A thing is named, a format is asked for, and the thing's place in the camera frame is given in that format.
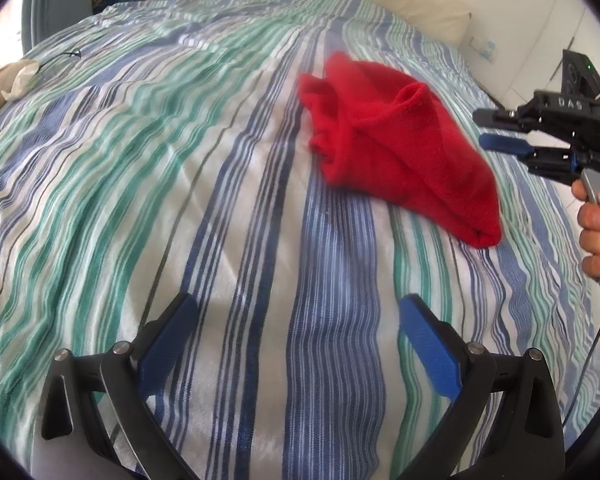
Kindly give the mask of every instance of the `metal screw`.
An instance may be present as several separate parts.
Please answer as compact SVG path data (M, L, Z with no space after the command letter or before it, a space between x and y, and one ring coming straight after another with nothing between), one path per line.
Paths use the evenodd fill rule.
M118 341L113 345L113 353L120 355L126 354L129 351L130 344L127 341Z
M69 351L66 348L61 348L59 350L56 350L56 353L54 354L54 359L56 361L64 361L68 357L69 357Z
M531 357L534 361L542 361L542 358L544 358L542 352L537 348L529 349L529 357Z
M477 343L475 341L471 341L470 343L467 344L466 347L469 349L469 352L471 352L474 355L480 355L481 353L483 353L486 350L484 345Z

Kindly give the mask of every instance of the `white wall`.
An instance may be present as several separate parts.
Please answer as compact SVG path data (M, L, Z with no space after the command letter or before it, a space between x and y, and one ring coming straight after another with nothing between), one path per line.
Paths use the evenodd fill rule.
M462 1L472 10L472 22L461 52L474 77L502 98L538 41L556 0ZM468 46L472 36L496 43L494 63Z

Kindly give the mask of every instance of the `crumpled paper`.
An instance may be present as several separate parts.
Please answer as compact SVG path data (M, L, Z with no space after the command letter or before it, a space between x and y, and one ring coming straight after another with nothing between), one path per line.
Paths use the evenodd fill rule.
M27 93L29 88L29 83L33 76L35 76L40 70L40 63L34 61L27 66L24 66L18 72L16 79L13 80L13 86L11 87L11 92L5 92L1 90L2 97L4 97L5 101L13 101L16 99L20 99L24 94Z

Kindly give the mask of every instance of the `wire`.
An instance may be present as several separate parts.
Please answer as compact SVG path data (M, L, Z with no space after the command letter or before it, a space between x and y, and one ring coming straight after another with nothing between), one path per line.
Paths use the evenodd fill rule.
M591 344L591 348L589 349L589 353L587 354L587 358L584 359L584 365L582 366L582 371L580 373L580 378L578 379L578 384L576 384L576 391L573 393L573 399L571 399L571 405L567 410L567 414L564 416L564 420L562 422L562 427L564 428L571 416L571 412L576 407L576 400L578 400L578 394L580 393L580 388L582 387L582 381L584 380L584 374L587 371L587 367L589 366L589 361L591 361L591 357L593 356L593 351L596 349L596 345L598 344L598 340L600 339L600 328L598 329L598 333L596 334L596 338L593 340Z
M56 54L55 56L47 59L42 65L40 65L40 68L44 68L46 65L49 64L49 62L57 59L60 56L77 56L78 59L82 59L82 52L79 48L74 48L71 52L61 52L60 54Z

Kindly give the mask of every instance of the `bed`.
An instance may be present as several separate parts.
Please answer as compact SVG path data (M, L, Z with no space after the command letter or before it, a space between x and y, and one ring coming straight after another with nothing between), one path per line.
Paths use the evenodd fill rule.
M296 82L339 50L427 82L480 150L490 101L458 51L368 0L121 4L29 54L48 64L0 111L0 437L25 466L54 351L132 340L181 290L200 323L148 403L205 478L395 478L447 406L398 330L412 292L465 340L541 349L565 412L594 327L554 186L481 152L490 250L327 186ZM593 364L567 445L599 405Z

